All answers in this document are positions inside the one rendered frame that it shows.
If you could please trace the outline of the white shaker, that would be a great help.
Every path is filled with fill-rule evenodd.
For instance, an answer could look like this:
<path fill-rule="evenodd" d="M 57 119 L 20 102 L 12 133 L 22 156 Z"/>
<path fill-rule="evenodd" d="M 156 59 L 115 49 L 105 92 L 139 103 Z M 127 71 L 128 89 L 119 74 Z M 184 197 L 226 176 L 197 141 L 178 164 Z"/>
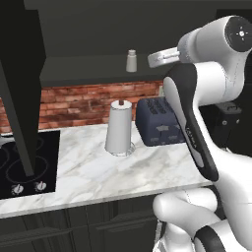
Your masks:
<path fill-rule="evenodd" d="M 126 71 L 134 73 L 137 71 L 137 54 L 135 49 L 130 49 L 127 55 Z"/>

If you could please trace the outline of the dark wall cabinet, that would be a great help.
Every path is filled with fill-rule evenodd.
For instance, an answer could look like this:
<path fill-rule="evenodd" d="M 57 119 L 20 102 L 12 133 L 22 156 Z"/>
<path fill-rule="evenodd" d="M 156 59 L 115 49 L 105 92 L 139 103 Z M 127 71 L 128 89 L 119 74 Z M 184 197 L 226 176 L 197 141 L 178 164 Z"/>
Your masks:
<path fill-rule="evenodd" d="M 252 20 L 252 0 L 25 0 L 39 13 L 46 61 L 43 87 L 159 80 L 149 54 L 224 15 Z M 126 71 L 135 49 L 137 71 Z"/>

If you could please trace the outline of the black hob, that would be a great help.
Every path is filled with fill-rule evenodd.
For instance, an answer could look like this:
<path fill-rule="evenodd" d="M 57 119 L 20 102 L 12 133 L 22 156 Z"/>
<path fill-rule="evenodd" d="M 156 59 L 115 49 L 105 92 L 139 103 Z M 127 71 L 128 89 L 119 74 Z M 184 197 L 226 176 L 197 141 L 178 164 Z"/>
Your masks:
<path fill-rule="evenodd" d="M 56 189 L 60 131 L 39 132 L 36 144 L 35 168 L 33 176 L 26 176 L 17 146 L 14 142 L 0 148 L 0 200 L 51 193 Z M 35 182 L 43 181 L 46 188 L 37 193 Z M 24 191 L 12 194 L 14 185 L 21 184 Z"/>

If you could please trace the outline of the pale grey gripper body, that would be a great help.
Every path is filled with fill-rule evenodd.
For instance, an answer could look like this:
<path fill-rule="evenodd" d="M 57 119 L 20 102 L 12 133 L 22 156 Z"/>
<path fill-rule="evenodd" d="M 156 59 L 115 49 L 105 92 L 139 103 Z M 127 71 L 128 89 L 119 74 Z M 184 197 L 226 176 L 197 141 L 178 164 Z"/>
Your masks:
<path fill-rule="evenodd" d="M 162 51 L 155 52 L 148 56 L 148 63 L 151 68 L 156 68 L 162 65 L 177 62 L 180 52 L 176 47 L 168 48 Z"/>

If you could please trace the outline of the white paper towel roll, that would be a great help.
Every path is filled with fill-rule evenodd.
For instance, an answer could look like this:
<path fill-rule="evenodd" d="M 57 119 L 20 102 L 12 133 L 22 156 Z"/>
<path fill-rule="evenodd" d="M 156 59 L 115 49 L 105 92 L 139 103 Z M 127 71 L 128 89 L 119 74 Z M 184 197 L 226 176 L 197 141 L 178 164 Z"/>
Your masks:
<path fill-rule="evenodd" d="M 131 142 L 132 103 L 115 100 L 110 104 L 105 150 L 116 157 L 127 157 L 135 151 Z"/>

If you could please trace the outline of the dark blue toaster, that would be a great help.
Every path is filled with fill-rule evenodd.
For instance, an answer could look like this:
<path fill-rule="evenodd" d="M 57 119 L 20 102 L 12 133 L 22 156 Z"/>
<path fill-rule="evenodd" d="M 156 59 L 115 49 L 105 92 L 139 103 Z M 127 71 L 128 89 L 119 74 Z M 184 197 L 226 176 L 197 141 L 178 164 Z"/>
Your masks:
<path fill-rule="evenodd" d="M 135 124 L 147 147 L 185 142 L 173 110 L 164 96 L 140 99 Z"/>

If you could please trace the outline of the dark cupboard door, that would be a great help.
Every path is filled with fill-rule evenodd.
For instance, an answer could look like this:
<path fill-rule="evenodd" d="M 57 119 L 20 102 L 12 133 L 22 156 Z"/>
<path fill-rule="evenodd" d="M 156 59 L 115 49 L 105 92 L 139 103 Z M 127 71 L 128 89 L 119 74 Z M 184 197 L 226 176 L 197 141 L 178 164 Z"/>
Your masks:
<path fill-rule="evenodd" d="M 87 206 L 92 252 L 152 252 L 154 195 Z"/>

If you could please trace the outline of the silver hob knob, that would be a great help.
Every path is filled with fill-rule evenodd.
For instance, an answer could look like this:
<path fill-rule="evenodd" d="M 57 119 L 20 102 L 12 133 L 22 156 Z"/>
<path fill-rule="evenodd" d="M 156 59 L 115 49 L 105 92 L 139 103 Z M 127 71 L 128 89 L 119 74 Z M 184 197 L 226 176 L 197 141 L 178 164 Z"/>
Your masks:
<path fill-rule="evenodd" d="M 46 183 L 43 182 L 43 181 L 40 181 L 40 182 L 35 182 L 34 184 L 34 190 L 37 192 L 37 193 L 41 193 L 45 190 L 46 188 Z"/>
<path fill-rule="evenodd" d="M 21 184 L 14 185 L 12 188 L 12 194 L 14 196 L 20 195 L 24 191 L 24 186 Z"/>

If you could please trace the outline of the dark drawer front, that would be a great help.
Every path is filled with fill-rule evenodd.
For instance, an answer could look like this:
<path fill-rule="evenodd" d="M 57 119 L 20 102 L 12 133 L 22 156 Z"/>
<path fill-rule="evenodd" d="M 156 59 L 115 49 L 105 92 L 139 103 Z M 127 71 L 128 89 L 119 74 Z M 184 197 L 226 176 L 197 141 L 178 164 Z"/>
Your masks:
<path fill-rule="evenodd" d="M 69 229 L 69 232 L 3 241 L 0 252 L 91 252 L 83 208 L 0 219 L 0 235 L 42 227 Z"/>

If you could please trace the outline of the black coffee machine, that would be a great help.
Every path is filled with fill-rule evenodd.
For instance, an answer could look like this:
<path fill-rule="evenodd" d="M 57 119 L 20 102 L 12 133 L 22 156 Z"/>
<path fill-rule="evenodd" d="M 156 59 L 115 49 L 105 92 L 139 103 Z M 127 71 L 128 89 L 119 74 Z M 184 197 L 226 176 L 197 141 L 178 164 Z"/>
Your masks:
<path fill-rule="evenodd" d="M 252 122 L 245 120 L 238 105 L 234 102 L 205 105 L 200 112 L 219 148 L 252 157 Z"/>

